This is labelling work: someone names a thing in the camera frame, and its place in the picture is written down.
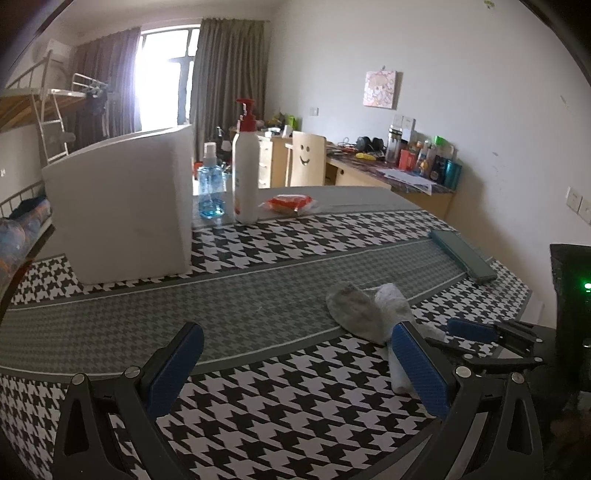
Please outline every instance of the pillow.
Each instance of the pillow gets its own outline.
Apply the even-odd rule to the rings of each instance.
[[[0,218],[0,294],[27,256],[27,236],[14,220]]]
[[[19,217],[22,217],[26,213],[34,210],[37,206],[45,200],[45,195],[39,195],[39,197],[35,197],[32,199],[25,199],[23,200],[18,207],[16,207],[12,213],[8,216],[10,220],[17,220]]]

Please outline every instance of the curtain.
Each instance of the curtain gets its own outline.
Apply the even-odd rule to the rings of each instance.
[[[236,125],[242,110],[237,98],[252,98],[255,115],[262,119],[267,76],[264,27],[264,22],[253,20],[206,18],[201,23],[190,112],[199,158],[217,126],[227,132]]]
[[[76,113],[73,128],[76,142],[72,150],[101,141],[105,133],[109,137],[118,137],[141,129],[137,124],[135,98],[135,56],[140,33],[140,28],[135,27],[77,48],[74,72],[108,83],[109,91],[113,92],[113,101],[109,101],[105,126],[102,115],[91,115],[88,109]]]

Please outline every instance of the blue gripper pad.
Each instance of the blue gripper pad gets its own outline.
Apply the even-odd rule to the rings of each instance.
[[[205,338],[201,327],[191,325],[185,332],[183,330],[179,332],[182,338],[178,346],[148,387],[145,405],[151,420],[170,413],[191,370],[203,353]]]
[[[480,343],[496,342],[499,339],[499,334],[493,327],[462,319],[450,319],[447,322],[447,333]]]
[[[392,330],[392,350],[427,411],[445,420],[450,410],[447,382],[401,323]]]

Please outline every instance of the wooden chair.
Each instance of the wooden chair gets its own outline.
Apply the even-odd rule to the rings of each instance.
[[[319,135],[293,133],[293,142],[286,145],[287,173],[286,187],[308,187],[324,185],[326,176],[326,139]]]

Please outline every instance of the red pump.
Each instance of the red pump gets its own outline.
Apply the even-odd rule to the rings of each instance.
[[[255,101],[250,98],[239,98],[236,100],[244,107],[244,114],[240,116],[238,122],[239,132],[256,132],[256,117],[252,114],[252,107]]]

